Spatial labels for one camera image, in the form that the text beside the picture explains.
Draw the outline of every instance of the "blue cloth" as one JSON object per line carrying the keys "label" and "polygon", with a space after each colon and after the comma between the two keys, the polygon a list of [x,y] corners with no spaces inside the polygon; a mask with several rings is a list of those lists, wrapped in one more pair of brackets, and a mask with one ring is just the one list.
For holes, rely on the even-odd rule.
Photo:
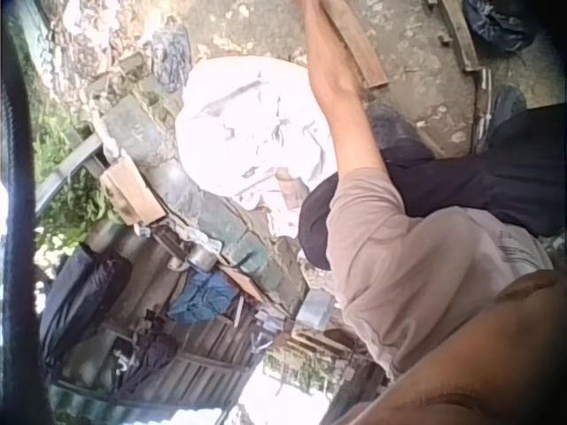
{"label": "blue cloth", "polygon": [[227,311],[237,293],[238,290],[226,281],[221,272],[195,273],[169,307],[167,316],[185,324],[211,321]]}

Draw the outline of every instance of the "forearm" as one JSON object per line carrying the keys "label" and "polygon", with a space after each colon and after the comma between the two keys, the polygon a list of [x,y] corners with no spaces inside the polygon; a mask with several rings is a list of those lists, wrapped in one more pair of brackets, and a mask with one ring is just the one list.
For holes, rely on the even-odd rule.
{"label": "forearm", "polygon": [[356,168],[385,170],[359,97],[359,85],[320,0],[302,0],[309,81],[333,137],[342,177]]}

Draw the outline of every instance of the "metal pot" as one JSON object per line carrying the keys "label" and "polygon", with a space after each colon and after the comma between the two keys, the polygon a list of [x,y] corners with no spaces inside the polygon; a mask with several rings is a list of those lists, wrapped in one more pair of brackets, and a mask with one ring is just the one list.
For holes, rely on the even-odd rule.
{"label": "metal pot", "polygon": [[187,260],[199,272],[209,273],[211,270],[213,270],[218,257],[214,252],[210,251],[205,246],[195,244],[189,252]]}

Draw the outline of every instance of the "corrugated metal roof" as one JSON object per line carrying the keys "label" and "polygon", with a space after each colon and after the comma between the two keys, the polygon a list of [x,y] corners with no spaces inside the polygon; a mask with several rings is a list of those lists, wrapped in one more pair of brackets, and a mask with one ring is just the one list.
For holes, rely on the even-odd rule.
{"label": "corrugated metal roof", "polygon": [[132,261],[134,270],[98,334],[74,347],[64,359],[61,380],[50,386],[54,410],[118,424],[162,421],[179,409],[233,406],[261,358],[252,353],[258,324],[251,307],[243,310],[238,328],[220,319],[193,326],[172,323],[169,333],[182,347],[176,358],[132,397],[110,402],[115,339],[131,337],[147,309],[165,312],[187,273],[169,270],[167,252],[131,231],[105,225],[89,244],[95,249],[114,248]]}

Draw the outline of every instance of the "beige t-shirt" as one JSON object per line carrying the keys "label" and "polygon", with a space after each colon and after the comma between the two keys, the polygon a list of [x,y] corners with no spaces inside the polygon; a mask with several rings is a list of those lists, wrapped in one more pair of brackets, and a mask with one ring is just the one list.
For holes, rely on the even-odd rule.
{"label": "beige t-shirt", "polygon": [[374,168],[340,180],[327,225],[334,283],[326,289],[391,378],[517,277],[552,268],[524,229],[489,212],[452,207],[409,218],[388,175]]}

